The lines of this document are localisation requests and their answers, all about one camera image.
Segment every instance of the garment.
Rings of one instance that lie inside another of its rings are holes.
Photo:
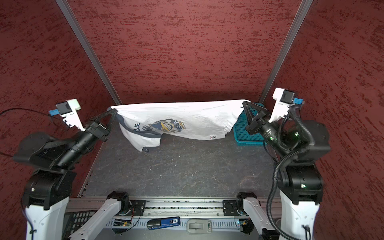
[[[118,105],[117,120],[124,136],[139,151],[160,145],[163,133],[190,139],[224,138],[248,100]]]

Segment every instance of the metal pole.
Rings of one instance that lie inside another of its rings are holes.
[[[97,73],[99,74],[101,80],[103,81],[105,87],[107,88],[109,94],[113,98],[113,101],[116,105],[121,105],[122,102],[113,87],[111,81],[108,78],[107,73],[104,71],[103,66],[101,65],[99,59],[97,58],[95,52],[93,51],[91,44],[88,42],[87,37],[85,36],[83,30],[80,27],[79,22],[76,20],[76,17],[74,16],[71,7],[69,6],[67,0],[56,0],[57,4],[59,5],[59,8],[64,14],[64,17],[67,19],[68,23],[70,24],[73,32],[75,33],[77,39],[80,41],[81,45],[83,46],[86,54],[88,55],[89,59],[91,60],[93,66],[95,67]]]
[[[283,43],[283,46],[281,47],[281,50],[279,52],[279,55],[277,56],[275,65],[272,68],[271,74],[269,75],[265,86],[263,88],[262,94],[259,97],[258,103],[263,103],[272,84],[273,81],[276,78],[277,73],[279,72],[279,69],[281,65],[284,62],[285,57],[287,56],[287,53],[293,43],[293,40],[295,39],[297,32],[300,29],[301,24],[303,23],[303,20],[305,18],[305,15],[307,14],[310,6],[312,4],[312,0],[303,0],[299,6],[299,9],[297,10],[296,16],[293,19],[291,28],[288,31],[288,34],[285,38],[285,41]]]

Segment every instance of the teal basket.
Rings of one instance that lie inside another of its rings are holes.
[[[251,107],[251,112],[255,115],[257,111]],[[245,130],[245,126],[248,125],[247,117],[243,111],[237,119],[237,122],[233,126],[233,133],[235,135],[235,140],[239,146],[262,146],[264,138],[258,134],[249,135]]]

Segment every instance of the red wallpaper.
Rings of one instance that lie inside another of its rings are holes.
[[[112,99],[70,26],[53,0],[1,1],[0,3],[0,111],[30,108],[48,113],[55,103],[77,98],[83,121],[113,105]],[[0,151],[13,154],[28,134],[46,131],[70,137],[76,131],[56,129],[48,117],[8,112],[0,117]],[[97,150],[77,165],[76,196]],[[0,155],[0,235],[24,239],[26,221],[20,198],[32,168]]]
[[[256,100],[301,0],[69,0],[124,104]]]
[[[330,131],[332,152],[317,163],[317,240],[384,236],[383,10],[383,1],[315,0],[275,81]]]

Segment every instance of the dark gray tabletop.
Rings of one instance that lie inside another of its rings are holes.
[[[84,196],[127,191],[136,197],[234,197],[252,191],[267,197],[273,161],[263,147],[224,139],[193,140],[163,134],[159,147],[139,152],[118,124],[95,160]]]

